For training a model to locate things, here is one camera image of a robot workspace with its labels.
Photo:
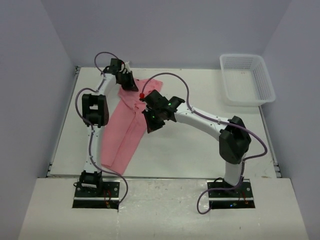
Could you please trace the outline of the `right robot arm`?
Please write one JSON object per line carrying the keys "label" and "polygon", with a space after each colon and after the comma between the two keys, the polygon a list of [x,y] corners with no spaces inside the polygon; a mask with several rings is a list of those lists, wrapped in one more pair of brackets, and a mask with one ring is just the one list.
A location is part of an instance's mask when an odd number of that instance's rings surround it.
{"label": "right robot arm", "polygon": [[226,123],[218,118],[210,120],[188,106],[184,99],[177,96],[167,99],[157,90],[148,95],[140,93],[139,100],[145,103],[142,114],[148,133],[161,129],[165,121],[172,121],[194,127],[215,138],[219,154],[225,161],[223,191],[230,197],[241,191],[243,162],[252,141],[241,118],[234,116],[227,119]]}

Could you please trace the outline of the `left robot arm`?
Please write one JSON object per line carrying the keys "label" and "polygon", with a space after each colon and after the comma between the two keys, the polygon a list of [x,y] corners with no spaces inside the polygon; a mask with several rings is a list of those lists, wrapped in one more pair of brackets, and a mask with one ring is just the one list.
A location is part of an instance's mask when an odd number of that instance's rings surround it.
{"label": "left robot arm", "polygon": [[98,69],[102,79],[97,88],[85,87],[75,97],[75,110],[81,120],[88,127],[88,156],[83,172],[79,178],[79,188],[87,190],[92,196],[97,197],[103,193],[103,173],[121,176],[118,173],[102,169],[98,155],[99,137],[104,127],[109,122],[109,108],[107,95],[110,90],[120,85],[128,92],[138,92],[133,73],[125,62],[118,57],[112,58],[110,64],[103,70]]}

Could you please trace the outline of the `pink t shirt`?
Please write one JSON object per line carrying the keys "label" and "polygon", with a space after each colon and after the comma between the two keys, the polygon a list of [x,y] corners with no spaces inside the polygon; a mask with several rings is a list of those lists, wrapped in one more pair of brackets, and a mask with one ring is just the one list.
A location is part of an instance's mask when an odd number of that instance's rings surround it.
{"label": "pink t shirt", "polygon": [[163,82],[156,79],[136,80],[135,83],[137,92],[118,91],[120,101],[103,131],[100,146],[101,165],[120,175],[125,172],[147,129],[142,114],[146,104],[140,101],[140,93],[147,95],[153,90],[160,91],[163,86]]}

